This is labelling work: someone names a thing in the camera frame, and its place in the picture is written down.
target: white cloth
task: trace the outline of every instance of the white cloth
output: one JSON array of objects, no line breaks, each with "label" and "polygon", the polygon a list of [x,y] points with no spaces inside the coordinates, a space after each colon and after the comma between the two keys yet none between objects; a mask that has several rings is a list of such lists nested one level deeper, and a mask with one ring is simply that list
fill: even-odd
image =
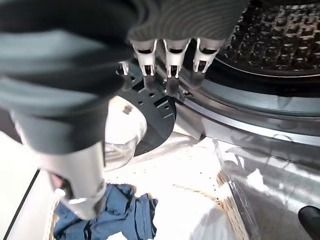
[{"label": "white cloth", "polygon": [[155,240],[237,240],[226,213],[200,193],[175,191],[159,199]]}]

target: wicker basket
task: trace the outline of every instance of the wicker basket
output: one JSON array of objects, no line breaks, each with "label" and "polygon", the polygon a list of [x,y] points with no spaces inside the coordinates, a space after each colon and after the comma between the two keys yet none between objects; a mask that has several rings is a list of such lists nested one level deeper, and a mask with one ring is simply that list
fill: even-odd
[{"label": "wicker basket", "polygon": [[[219,161],[211,150],[195,145],[157,157],[150,156],[146,154],[141,162],[133,159],[120,169],[106,172],[106,182],[135,186],[136,196],[149,193],[153,198],[176,188],[200,193],[218,203],[226,212],[238,240],[249,240],[227,178],[220,171]],[[53,200],[44,240],[54,239],[58,202]]]}]

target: perforated drum surface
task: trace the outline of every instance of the perforated drum surface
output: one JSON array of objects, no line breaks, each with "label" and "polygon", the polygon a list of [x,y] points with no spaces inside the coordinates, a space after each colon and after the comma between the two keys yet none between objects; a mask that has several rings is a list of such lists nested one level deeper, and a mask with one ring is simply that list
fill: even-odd
[{"label": "perforated drum surface", "polygon": [[266,9],[251,1],[217,58],[259,75],[320,74],[320,2]]}]

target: blue cloth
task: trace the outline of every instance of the blue cloth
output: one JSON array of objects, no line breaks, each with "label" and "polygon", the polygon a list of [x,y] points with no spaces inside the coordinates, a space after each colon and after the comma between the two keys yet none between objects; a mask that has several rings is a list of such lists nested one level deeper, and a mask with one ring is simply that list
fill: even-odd
[{"label": "blue cloth", "polygon": [[139,198],[133,189],[125,184],[109,184],[105,191],[105,209],[96,219],[83,221],[63,204],[55,213],[59,220],[53,235],[56,240],[105,240],[122,232],[128,240],[153,239],[156,227],[153,225],[157,200],[144,194]]}]

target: black plastic ring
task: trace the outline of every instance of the black plastic ring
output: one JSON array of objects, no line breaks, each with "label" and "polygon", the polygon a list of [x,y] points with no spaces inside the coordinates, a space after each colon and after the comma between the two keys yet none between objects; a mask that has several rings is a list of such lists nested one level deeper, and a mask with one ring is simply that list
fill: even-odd
[{"label": "black plastic ring", "polygon": [[134,155],[138,156],[157,148],[168,139],[176,121],[176,106],[174,100],[165,95],[162,79],[158,75],[155,75],[153,92],[148,92],[138,65],[129,63],[128,74],[133,87],[120,91],[118,95],[137,107],[147,123],[146,133],[135,149]]}]

